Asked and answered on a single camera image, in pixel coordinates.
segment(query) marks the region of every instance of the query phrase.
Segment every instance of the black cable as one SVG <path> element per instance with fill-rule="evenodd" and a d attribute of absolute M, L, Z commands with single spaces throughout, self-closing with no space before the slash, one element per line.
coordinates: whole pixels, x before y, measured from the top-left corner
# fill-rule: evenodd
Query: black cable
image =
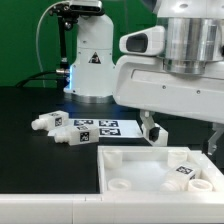
<path fill-rule="evenodd" d="M 20 87 L 23 87 L 26 83 L 28 83 L 30 80 L 34 80 L 35 78 L 37 77 L 40 77 L 40 76 L 43 76 L 43 75 L 48 75 L 48 74 L 56 74 L 56 71 L 53 70 L 53 71 L 45 71 L 45 72 L 40 72 L 40 73 L 37 73 L 35 75 L 32 75 L 30 77 L 28 77 L 27 79 L 24 79 L 20 82 L 18 82 L 15 87 L 17 88 L 20 88 Z"/>

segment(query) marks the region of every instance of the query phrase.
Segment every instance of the metal bolt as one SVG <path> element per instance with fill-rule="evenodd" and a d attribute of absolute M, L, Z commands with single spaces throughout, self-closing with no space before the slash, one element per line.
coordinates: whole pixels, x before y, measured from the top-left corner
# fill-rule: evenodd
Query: metal bolt
<path fill-rule="evenodd" d="M 65 27 L 70 30 L 72 28 L 72 24 L 71 23 L 68 23 L 68 22 L 65 22 Z"/>
<path fill-rule="evenodd" d="M 64 7 L 64 10 L 65 10 L 65 11 L 69 10 L 68 5 L 66 5 L 66 6 Z"/>

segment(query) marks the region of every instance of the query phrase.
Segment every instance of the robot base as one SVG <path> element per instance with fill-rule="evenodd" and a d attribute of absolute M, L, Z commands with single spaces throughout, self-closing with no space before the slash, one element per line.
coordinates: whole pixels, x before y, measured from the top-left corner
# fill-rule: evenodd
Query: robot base
<path fill-rule="evenodd" d="M 114 102 L 113 96 L 105 96 L 105 97 L 100 97 L 100 96 L 82 96 L 78 94 L 71 94 L 71 93 L 64 93 L 64 96 L 66 99 L 74 100 L 80 103 L 112 103 Z"/>

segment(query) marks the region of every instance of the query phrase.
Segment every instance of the white block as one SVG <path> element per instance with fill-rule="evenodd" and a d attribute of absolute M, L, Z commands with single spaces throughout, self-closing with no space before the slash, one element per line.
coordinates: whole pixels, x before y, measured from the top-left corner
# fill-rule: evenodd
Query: white block
<path fill-rule="evenodd" d="M 54 136 L 56 143 L 68 142 L 69 145 L 79 145 L 99 142 L 99 128 L 95 125 L 65 127 L 65 131 Z"/>

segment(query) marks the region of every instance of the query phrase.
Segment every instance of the screw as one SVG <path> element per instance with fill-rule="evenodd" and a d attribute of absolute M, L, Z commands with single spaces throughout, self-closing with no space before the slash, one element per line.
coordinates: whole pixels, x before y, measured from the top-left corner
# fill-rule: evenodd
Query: screw
<path fill-rule="evenodd" d="M 64 7 L 64 10 L 65 10 L 65 11 L 69 10 L 68 5 L 66 5 L 66 6 Z"/>

